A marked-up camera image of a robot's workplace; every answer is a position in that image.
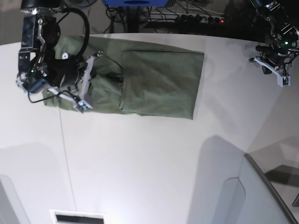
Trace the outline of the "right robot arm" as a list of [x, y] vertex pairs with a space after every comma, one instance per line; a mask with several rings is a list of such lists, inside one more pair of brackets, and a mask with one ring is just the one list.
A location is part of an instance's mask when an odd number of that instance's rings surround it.
[[[94, 61], [103, 56], [98, 51], [88, 58], [83, 57], [90, 36], [88, 18], [79, 9], [64, 7], [62, 0], [23, 0], [21, 48], [18, 53], [16, 84], [28, 97], [43, 90], [72, 103], [80, 112], [93, 107], [88, 90]], [[81, 49], [76, 54], [63, 53], [56, 58], [54, 47], [58, 44], [61, 29], [56, 13], [75, 13], [85, 25], [85, 36]]]

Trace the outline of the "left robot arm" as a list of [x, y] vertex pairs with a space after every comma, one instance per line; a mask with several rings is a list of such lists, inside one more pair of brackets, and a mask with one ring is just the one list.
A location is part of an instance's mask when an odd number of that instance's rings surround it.
[[270, 24], [270, 43], [256, 46], [259, 56], [251, 63], [262, 66], [264, 74], [274, 73], [287, 79], [292, 62], [299, 56], [299, 29], [291, 23], [282, 3], [277, 0], [252, 0], [259, 15]]

